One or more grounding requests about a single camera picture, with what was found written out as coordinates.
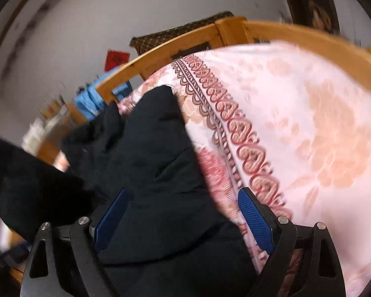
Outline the red diamond wall decoration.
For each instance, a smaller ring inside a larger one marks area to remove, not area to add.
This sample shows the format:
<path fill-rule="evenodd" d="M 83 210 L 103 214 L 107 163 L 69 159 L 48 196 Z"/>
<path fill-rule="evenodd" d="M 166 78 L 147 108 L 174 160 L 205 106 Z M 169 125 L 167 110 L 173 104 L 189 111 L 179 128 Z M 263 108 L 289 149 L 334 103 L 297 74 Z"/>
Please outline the red diamond wall decoration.
<path fill-rule="evenodd" d="M 116 50 L 108 50 L 106 55 L 106 61 L 104 71 L 111 71 L 117 66 L 126 64 L 129 61 L 130 54 L 128 52 L 121 52 Z"/>

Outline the blue shirt on rail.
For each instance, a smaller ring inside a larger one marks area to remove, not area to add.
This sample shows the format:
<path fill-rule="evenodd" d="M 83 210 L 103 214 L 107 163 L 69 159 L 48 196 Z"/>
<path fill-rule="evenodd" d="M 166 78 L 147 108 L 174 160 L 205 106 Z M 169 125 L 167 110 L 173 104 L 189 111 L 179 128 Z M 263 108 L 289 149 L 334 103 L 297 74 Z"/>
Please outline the blue shirt on rail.
<path fill-rule="evenodd" d="M 106 103 L 103 98 L 97 93 L 96 87 L 104 79 L 108 78 L 113 74 L 119 67 L 114 67 L 112 70 L 99 76 L 93 83 L 87 84 L 85 88 L 80 88 L 77 92 L 77 96 L 74 99 L 77 110 L 88 120 L 91 121 L 99 115 L 101 111 L 106 107 Z M 131 83 L 126 81 L 119 87 L 116 87 L 112 92 L 114 93 L 117 100 L 122 100 L 129 96 L 133 91 Z"/>

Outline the framed portrait picture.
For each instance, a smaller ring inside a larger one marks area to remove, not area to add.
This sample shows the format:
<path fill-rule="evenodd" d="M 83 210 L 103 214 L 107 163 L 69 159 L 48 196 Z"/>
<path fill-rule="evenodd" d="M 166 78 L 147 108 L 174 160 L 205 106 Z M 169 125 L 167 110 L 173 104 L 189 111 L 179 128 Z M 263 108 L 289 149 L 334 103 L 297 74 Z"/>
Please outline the framed portrait picture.
<path fill-rule="evenodd" d="M 339 35 L 340 26 L 334 0 L 286 0 L 293 24 Z"/>

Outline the brown patterned cloth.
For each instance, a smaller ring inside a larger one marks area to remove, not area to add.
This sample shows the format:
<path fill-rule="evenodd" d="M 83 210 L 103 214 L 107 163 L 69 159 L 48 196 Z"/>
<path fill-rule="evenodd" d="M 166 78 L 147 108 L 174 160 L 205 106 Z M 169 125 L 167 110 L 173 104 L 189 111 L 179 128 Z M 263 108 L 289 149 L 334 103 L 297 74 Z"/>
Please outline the brown patterned cloth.
<path fill-rule="evenodd" d="M 147 34 L 144 36 L 134 37 L 131 39 L 129 46 L 134 48 L 139 56 L 145 52 L 154 49 L 155 47 L 168 42 L 178 36 L 186 34 L 195 29 L 199 29 L 206 25 L 213 24 L 214 22 L 224 19 L 234 17 L 234 14 L 230 11 L 223 11 L 212 15 L 208 18 L 202 20 L 190 22 L 181 26 L 173 27 L 164 31 L 158 31 L 152 34 Z"/>

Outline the pink floral bed quilt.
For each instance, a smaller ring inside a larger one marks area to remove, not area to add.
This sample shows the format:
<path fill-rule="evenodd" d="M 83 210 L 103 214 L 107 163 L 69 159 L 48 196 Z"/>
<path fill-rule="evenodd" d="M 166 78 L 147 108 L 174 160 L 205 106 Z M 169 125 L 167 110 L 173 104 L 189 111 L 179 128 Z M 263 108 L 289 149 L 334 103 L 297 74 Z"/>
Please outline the pink floral bed quilt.
<path fill-rule="evenodd" d="M 371 93 L 284 42 L 198 52 L 164 66 L 120 113 L 160 86 L 177 95 L 218 208 L 240 228 L 235 188 L 274 213 L 324 221 L 348 296 L 371 296 Z"/>

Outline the wooden bed frame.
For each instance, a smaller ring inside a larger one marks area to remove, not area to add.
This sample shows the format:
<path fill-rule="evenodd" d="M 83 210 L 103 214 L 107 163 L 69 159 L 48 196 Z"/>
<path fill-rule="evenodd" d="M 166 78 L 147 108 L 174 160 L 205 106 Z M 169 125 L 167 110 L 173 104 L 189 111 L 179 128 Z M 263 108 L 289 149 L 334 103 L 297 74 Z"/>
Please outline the wooden bed frame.
<path fill-rule="evenodd" d="M 173 61 L 172 57 L 192 47 L 211 48 L 281 40 L 318 54 L 343 69 L 371 91 L 371 55 L 343 38 L 302 25 L 248 21 L 243 16 L 224 18 L 165 42 L 121 66 L 96 87 L 105 103 L 115 100 L 112 91 L 134 76 L 148 78 Z"/>

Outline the large black garment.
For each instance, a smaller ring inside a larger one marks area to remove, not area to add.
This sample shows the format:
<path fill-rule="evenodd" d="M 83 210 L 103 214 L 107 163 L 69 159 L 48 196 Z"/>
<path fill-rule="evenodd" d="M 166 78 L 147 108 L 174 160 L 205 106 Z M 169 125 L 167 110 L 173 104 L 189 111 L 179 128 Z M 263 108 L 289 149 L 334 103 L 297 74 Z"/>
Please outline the large black garment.
<path fill-rule="evenodd" d="M 32 241 L 44 222 L 126 210 L 99 259 L 121 296 L 250 296 L 256 271 L 238 227 L 216 207 L 169 87 L 127 114 L 110 103 L 61 143 L 66 172 L 0 139 L 0 217 Z"/>

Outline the wooden side desk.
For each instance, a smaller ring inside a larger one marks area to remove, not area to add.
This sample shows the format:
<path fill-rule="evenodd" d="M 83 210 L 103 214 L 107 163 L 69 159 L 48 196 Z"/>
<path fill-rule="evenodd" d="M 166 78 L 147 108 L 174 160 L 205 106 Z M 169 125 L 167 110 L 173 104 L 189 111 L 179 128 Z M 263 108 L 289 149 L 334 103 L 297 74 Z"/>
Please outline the wooden side desk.
<path fill-rule="evenodd" d="M 86 121 L 72 100 L 63 105 L 59 112 L 48 121 L 37 118 L 30 124 L 23 136 L 21 147 L 32 156 L 53 165 L 61 151 L 61 140 Z"/>

